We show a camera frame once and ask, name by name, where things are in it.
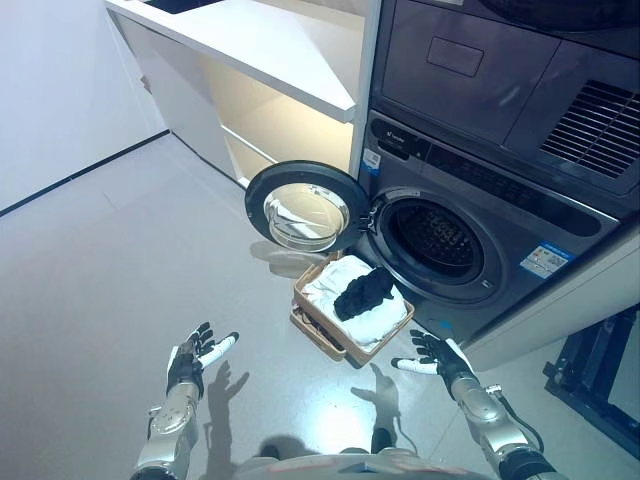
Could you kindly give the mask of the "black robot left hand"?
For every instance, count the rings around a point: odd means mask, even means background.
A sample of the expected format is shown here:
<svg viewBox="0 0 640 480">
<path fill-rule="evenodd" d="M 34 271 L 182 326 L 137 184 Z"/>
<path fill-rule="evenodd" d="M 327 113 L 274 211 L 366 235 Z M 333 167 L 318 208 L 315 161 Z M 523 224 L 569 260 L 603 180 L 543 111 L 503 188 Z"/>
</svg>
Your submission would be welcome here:
<svg viewBox="0 0 640 480">
<path fill-rule="evenodd" d="M 239 338 L 238 332 L 231 332 L 215 340 L 209 322 L 196 327 L 180 345 L 171 350 L 166 394 L 179 384 L 190 383 L 196 386 L 198 398 L 201 399 L 204 395 L 204 370 L 217 362 Z"/>
</svg>

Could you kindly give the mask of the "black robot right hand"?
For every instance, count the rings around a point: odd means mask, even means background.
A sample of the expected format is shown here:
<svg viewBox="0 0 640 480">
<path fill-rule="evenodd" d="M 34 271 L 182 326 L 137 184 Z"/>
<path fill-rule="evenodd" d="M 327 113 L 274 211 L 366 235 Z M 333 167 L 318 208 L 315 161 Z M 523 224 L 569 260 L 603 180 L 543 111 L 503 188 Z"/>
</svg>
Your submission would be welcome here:
<svg viewBox="0 0 640 480">
<path fill-rule="evenodd" d="M 475 378 L 464 352 L 452 338 L 441 339 L 430 332 L 410 330 L 411 341 L 416 346 L 417 358 L 393 358 L 391 365 L 402 371 L 438 375 L 450 389 L 462 378 Z"/>
</svg>

